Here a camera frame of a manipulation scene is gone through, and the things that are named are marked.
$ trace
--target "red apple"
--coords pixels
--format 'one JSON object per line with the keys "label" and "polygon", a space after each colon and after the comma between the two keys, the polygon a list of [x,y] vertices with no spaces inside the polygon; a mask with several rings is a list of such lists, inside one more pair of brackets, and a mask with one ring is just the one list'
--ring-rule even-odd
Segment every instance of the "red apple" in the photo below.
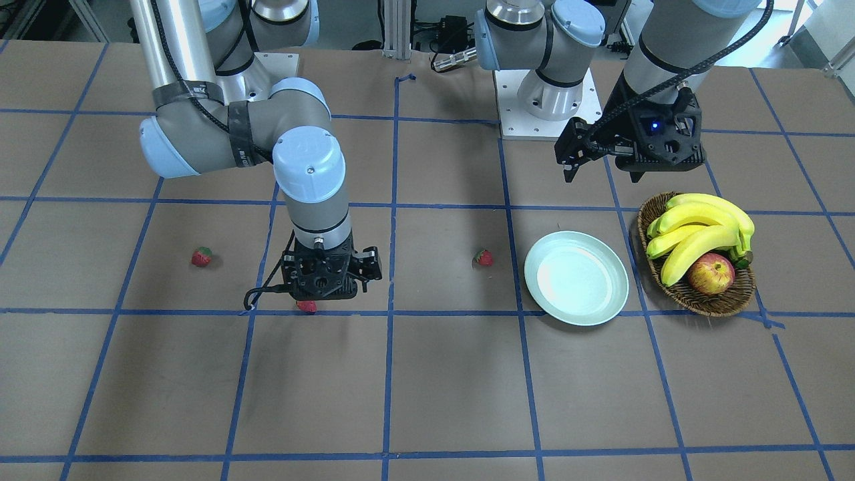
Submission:
{"label": "red apple", "polygon": [[719,254],[708,252],[692,264],[688,271],[688,281],[701,294],[721,294],[733,285],[736,278],[730,261]]}

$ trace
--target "red strawberry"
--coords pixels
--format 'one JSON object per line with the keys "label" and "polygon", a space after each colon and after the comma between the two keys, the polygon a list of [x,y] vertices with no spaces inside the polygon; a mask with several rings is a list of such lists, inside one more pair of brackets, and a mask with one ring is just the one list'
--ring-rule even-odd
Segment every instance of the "red strawberry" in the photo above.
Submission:
{"label": "red strawberry", "polygon": [[475,255],[475,259],[473,259],[480,265],[485,265],[487,267],[492,265],[492,253],[487,249],[481,249],[478,251],[478,254]]}
{"label": "red strawberry", "polygon": [[207,247],[199,247],[193,252],[190,262],[197,267],[204,267],[211,262],[213,253]]}
{"label": "red strawberry", "polygon": [[297,309],[303,312],[308,312],[309,314],[318,312],[318,306],[313,300],[298,300]]}

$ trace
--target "wicker basket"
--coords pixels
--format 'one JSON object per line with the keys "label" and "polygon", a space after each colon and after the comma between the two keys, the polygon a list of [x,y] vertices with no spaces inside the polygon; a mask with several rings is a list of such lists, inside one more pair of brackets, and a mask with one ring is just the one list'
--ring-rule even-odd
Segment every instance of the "wicker basket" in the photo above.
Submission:
{"label": "wicker basket", "polygon": [[[638,215],[638,236],[645,251],[647,250],[647,227],[665,212],[665,204],[677,194],[677,192],[660,193],[641,205]],[[701,294],[692,288],[685,278],[673,286],[665,287],[662,284],[660,274],[667,257],[666,255],[657,259],[647,259],[653,279],[671,299],[689,311],[714,318],[733,316],[748,306],[757,290],[751,267],[737,269],[734,284],[728,290],[717,295]]]}

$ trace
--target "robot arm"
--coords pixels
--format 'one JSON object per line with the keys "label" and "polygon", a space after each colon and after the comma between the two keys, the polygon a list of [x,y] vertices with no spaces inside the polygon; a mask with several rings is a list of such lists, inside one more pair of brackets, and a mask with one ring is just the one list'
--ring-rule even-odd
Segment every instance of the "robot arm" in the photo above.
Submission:
{"label": "robot arm", "polygon": [[732,45],[730,40],[758,0],[656,2],[604,107],[592,126],[570,119],[555,146],[566,181],[579,167],[606,154],[637,182],[649,171],[685,171],[706,160],[701,109],[694,92],[719,59],[754,36],[761,21]]}
{"label": "robot arm", "polygon": [[[283,282],[270,291],[352,298],[357,281],[364,290],[381,278],[380,262],[376,247],[353,249],[345,158],[326,100],[306,79],[271,79],[250,46],[281,47],[272,32],[289,27],[303,32],[292,40],[311,39],[315,2],[257,0],[252,12],[235,3],[216,2],[212,15],[197,0],[132,0],[157,109],[140,126],[143,153],[166,178],[271,162],[297,242],[283,252]],[[295,4],[303,8],[285,8]],[[218,31],[228,41],[215,39]],[[233,68],[215,71],[213,50],[221,68]]]}
{"label": "robot arm", "polygon": [[694,92],[712,65],[742,46],[761,21],[728,45],[759,0],[667,0],[653,4],[639,45],[624,65],[603,115],[593,125],[577,115],[587,92],[580,83],[603,38],[605,21],[585,0],[486,0],[475,20],[475,51],[435,65],[454,68],[473,58],[488,70],[531,69],[517,92],[538,119],[569,119],[555,146],[564,180],[607,154],[637,182],[647,171],[702,165],[701,109]]}

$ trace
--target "plate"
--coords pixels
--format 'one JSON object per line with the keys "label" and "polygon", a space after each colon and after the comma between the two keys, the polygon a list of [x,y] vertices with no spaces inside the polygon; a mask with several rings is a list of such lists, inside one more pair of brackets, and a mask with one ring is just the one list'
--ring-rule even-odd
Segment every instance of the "plate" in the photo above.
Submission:
{"label": "plate", "polygon": [[541,238],[528,251],[523,269],[534,300],[567,324],[602,324],[627,303],[629,277],[623,262],[601,240],[582,232]]}

